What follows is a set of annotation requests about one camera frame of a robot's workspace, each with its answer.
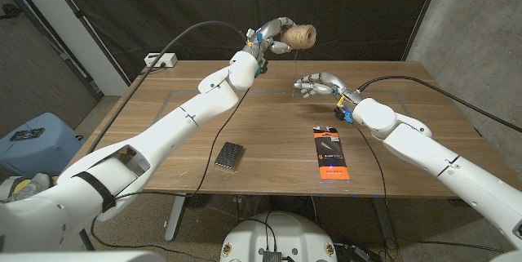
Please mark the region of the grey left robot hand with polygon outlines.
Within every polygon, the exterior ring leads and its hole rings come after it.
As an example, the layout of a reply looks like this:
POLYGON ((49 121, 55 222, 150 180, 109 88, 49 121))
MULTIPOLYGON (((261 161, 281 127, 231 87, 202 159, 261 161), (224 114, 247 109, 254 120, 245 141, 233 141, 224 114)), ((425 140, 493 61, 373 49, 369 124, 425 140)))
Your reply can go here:
POLYGON ((288 17, 279 17, 268 21, 247 38, 243 51, 250 53, 257 61, 260 61, 266 50, 275 54, 291 52, 293 48, 283 41, 277 41, 275 37, 285 29, 296 26, 296 23, 288 17))

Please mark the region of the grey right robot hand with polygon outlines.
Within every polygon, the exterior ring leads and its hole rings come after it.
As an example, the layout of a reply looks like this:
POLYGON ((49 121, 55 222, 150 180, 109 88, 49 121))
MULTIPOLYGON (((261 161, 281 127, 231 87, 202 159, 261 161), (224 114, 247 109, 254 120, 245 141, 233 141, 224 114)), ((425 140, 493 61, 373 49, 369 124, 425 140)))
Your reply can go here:
POLYGON ((294 88, 299 89, 304 98, 312 95, 334 95, 336 98, 346 98, 353 104, 359 104, 365 97, 351 89, 342 79, 332 73, 314 73, 298 79, 294 88))

